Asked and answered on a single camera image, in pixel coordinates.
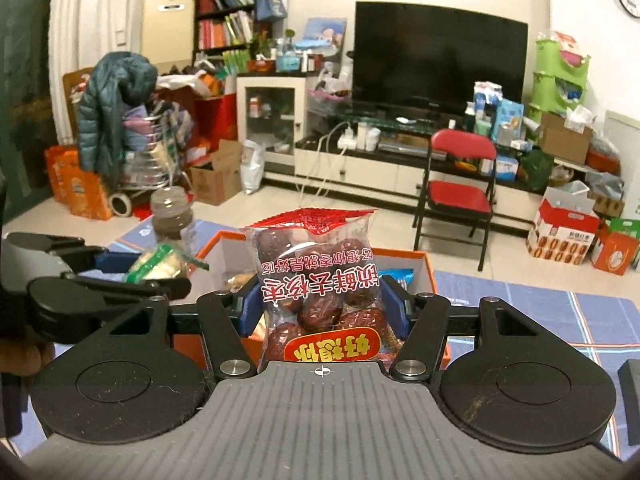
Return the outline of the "blue plaid tablecloth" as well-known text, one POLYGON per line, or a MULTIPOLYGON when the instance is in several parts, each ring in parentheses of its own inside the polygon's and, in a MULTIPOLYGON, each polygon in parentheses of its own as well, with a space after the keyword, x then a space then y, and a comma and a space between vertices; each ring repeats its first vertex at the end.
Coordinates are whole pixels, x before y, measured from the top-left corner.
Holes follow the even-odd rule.
MULTIPOLYGON (((150 222, 139 224, 112 243, 110 249, 135 254, 151 247, 150 222)), ((192 296, 210 292, 214 287, 221 288, 228 274, 253 269, 241 233, 207 221, 196 222, 196 232, 198 258, 208 261, 210 273, 199 276, 201 271, 198 271, 194 274, 192 296)), ((627 360, 639 359, 639 311, 631 300, 503 283, 457 273, 435 271, 434 275, 425 252, 414 253, 380 245, 374 245, 373 251, 378 270, 412 269, 410 292, 437 290, 454 306, 474 306, 480 297, 499 297, 598 363, 612 377, 617 394, 614 416, 602 442, 622 460, 628 460, 638 451, 639 445, 633 445, 629 437, 624 390, 620 388, 617 374, 627 360)), ((29 453, 46 440, 30 401, 27 403, 23 430, 10 439, 20 455, 29 453)))

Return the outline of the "white plastic bag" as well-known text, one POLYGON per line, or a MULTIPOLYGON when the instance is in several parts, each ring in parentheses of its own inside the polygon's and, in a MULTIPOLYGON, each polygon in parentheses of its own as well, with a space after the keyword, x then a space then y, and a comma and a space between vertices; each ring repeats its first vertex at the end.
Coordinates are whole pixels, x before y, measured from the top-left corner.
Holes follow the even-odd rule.
POLYGON ((246 139, 243 142, 240 175, 243 192, 247 195, 257 192, 265 171, 265 149, 262 144, 246 139))

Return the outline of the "beige standing air conditioner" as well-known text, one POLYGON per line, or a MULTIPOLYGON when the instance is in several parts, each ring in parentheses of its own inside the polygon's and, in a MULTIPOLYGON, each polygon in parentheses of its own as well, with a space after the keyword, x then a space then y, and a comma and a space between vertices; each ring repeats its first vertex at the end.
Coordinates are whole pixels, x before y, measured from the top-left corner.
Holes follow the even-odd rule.
POLYGON ((141 53, 162 72, 190 63, 195 0, 144 0, 141 53))

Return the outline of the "green plastic drawer tower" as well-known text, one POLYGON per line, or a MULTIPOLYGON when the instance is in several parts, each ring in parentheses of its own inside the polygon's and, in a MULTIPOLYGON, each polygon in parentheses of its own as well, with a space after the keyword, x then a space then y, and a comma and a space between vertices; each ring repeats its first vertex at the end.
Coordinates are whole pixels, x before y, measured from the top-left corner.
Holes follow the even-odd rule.
POLYGON ((559 36, 536 41, 532 96, 526 113, 540 122, 544 113, 564 115, 585 101, 590 55, 559 36))

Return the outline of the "white chest freezer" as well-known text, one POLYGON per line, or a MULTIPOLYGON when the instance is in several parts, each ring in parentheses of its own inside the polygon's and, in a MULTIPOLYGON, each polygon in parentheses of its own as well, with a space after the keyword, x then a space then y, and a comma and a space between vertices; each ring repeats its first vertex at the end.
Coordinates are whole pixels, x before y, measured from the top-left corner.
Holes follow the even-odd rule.
POLYGON ((604 133, 620 151, 620 176, 625 181, 624 219, 639 219, 640 129, 638 119, 608 110, 604 133))

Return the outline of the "teal puffer jacket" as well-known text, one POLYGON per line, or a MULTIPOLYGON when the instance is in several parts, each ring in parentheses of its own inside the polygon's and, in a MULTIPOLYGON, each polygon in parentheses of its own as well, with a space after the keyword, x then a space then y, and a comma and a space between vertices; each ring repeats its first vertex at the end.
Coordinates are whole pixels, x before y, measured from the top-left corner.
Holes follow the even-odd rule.
POLYGON ((156 67, 134 52, 107 53, 93 67, 79 103, 79 163, 82 170, 98 174, 110 190, 122 175, 124 108, 148 102, 156 80, 156 67))

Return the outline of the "blue nut snack bag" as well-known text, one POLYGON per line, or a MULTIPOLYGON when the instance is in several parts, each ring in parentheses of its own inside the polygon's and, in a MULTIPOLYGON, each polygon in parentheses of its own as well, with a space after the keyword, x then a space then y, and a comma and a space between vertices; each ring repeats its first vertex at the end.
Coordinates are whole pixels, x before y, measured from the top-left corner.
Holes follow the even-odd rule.
POLYGON ((403 290, 408 292, 414 278, 414 271, 408 268, 382 269, 378 271, 378 280, 383 283, 384 276, 394 280, 403 290))

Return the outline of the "red dates snack bag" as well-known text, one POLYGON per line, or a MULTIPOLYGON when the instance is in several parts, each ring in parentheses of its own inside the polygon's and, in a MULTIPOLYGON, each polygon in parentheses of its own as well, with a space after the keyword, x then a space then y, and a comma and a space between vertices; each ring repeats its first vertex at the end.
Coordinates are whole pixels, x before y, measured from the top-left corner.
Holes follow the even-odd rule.
POLYGON ((370 209, 298 208, 242 229, 266 334, 260 362, 378 361, 400 343, 369 243, 370 209))

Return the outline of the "red white gift box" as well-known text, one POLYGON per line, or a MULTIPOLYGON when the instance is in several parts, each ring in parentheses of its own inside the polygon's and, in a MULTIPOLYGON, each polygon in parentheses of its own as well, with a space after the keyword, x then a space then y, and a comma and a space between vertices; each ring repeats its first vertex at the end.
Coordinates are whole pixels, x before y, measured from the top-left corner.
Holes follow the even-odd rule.
POLYGON ((600 223, 588 197, 553 196, 548 192, 535 214, 525 246, 534 258, 579 266, 600 223))

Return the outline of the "brown cardboard box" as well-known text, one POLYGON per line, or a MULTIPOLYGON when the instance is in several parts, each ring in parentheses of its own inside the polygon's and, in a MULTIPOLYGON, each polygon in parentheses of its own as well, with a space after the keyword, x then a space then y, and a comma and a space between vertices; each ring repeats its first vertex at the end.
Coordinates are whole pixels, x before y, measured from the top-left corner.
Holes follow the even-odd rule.
POLYGON ((193 192, 199 202, 218 206, 242 191, 242 151, 238 141, 221 140, 217 151, 190 168, 193 192))

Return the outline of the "red folding chair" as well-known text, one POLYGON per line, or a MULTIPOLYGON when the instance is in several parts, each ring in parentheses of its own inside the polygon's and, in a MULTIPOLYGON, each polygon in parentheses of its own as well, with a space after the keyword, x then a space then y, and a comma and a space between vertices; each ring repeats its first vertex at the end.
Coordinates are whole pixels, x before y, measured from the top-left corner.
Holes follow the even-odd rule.
POLYGON ((480 248, 477 271, 484 270, 491 221, 494 218, 497 156, 495 144, 487 136, 456 129, 442 129, 431 136, 418 206, 416 206, 412 224, 416 230, 413 241, 414 250, 419 249, 423 237, 433 240, 451 240, 455 243, 476 246, 480 248), (445 153, 454 159, 488 160, 491 162, 491 172, 484 191, 472 184, 433 180, 430 173, 434 151, 445 153), (468 239, 424 232, 422 229, 423 219, 428 212, 436 212, 444 220, 460 224, 460 226, 469 221, 472 229, 468 239))

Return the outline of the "white glass door cabinet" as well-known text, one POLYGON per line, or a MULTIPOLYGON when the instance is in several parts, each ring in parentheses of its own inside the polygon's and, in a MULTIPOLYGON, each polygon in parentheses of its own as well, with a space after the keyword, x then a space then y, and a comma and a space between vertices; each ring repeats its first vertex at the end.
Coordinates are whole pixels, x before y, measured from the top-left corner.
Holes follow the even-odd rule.
POLYGON ((294 170, 295 144, 306 132, 306 95, 303 75, 247 74, 236 80, 238 139, 261 145, 269 170, 294 170))

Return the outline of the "white tv stand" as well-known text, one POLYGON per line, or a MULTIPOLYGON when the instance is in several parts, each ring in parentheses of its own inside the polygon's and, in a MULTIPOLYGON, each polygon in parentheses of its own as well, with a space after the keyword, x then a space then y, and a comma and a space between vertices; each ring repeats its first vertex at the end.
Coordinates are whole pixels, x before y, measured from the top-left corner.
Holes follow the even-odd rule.
MULTIPOLYGON (((326 148, 304 146, 294 151, 295 175, 312 186, 357 197, 374 198, 416 208, 424 165, 415 167, 381 162, 360 155, 331 153, 326 148)), ((494 221, 523 229, 534 221, 542 196, 498 183, 494 221)))

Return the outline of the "dark bookshelf with books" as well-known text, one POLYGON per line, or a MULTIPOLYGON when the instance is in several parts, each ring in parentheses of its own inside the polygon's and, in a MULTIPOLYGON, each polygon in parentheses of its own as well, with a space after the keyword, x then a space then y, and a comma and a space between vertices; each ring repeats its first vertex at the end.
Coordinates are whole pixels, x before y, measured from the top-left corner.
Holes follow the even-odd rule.
POLYGON ((192 58, 241 50, 254 34, 256 0, 195 0, 192 58))

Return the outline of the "orange storage box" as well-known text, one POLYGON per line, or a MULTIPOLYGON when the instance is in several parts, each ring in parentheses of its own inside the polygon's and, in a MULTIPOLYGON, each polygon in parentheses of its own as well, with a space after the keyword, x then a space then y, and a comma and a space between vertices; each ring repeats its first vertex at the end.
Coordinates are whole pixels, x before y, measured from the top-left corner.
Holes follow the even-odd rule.
POLYGON ((303 229, 220 231, 196 255, 205 264, 196 296, 219 292, 235 259, 250 274, 247 294, 235 297, 241 309, 232 326, 256 366, 392 362, 411 315, 383 296, 383 282, 393 270, 432 273, 423 252, 373 248, 364 234, 334 242, 303 229))

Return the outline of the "green cracker snack packet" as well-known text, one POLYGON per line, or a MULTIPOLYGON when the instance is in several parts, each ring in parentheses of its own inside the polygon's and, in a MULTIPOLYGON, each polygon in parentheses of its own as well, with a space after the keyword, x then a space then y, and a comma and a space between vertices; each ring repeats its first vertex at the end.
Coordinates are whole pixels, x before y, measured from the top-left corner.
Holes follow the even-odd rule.
POLYGON ((144 281, 187 278, 196 269, 209 270, 209 264, 192 256, 178 244, 157 244, 144 252, 122 281, 127 284, 141 284, 144 281))

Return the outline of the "plastic jar with lid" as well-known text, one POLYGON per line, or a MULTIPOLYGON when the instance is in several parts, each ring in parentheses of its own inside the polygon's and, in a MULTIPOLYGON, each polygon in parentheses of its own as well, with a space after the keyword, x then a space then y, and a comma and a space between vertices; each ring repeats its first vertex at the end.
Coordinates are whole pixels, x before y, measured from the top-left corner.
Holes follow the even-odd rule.
POLYGON ((198 251, 195 245, 195 218, 184 188, 159 188, 152 193, 150 206, 157 243, 173 244, 194 256, 198 251))

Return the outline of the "black flat television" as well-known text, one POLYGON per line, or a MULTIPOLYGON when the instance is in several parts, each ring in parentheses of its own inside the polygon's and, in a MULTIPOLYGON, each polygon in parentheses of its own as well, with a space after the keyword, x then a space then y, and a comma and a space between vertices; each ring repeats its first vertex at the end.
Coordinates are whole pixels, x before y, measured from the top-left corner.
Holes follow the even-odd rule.
POLYGON ((352 49, 356 101, 457 113, 474 84, 522 98, 528 25, 444 6, 359 1, 352 49))

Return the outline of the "metal laundry cart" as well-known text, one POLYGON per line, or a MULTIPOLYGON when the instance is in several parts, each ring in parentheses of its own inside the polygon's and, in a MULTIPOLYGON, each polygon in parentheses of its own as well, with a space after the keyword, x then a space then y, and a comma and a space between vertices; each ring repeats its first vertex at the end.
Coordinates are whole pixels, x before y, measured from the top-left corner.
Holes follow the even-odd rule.
POLYGON ((127 110, 120 187, 151 191, 177 185, 186 166, 194 121, 177 102, 156 100, 127 110))

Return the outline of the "orange gift bag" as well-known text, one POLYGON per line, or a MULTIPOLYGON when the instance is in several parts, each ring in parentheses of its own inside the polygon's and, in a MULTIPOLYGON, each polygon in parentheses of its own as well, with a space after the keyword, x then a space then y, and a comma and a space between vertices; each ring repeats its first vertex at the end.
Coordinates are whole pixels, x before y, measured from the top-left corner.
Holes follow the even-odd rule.
POLYGON ((52 146, 44 151, 54 199, 74 216, 106 221, 112 218, 106 188, 97 174, 79 167, 77 148, 52 146))

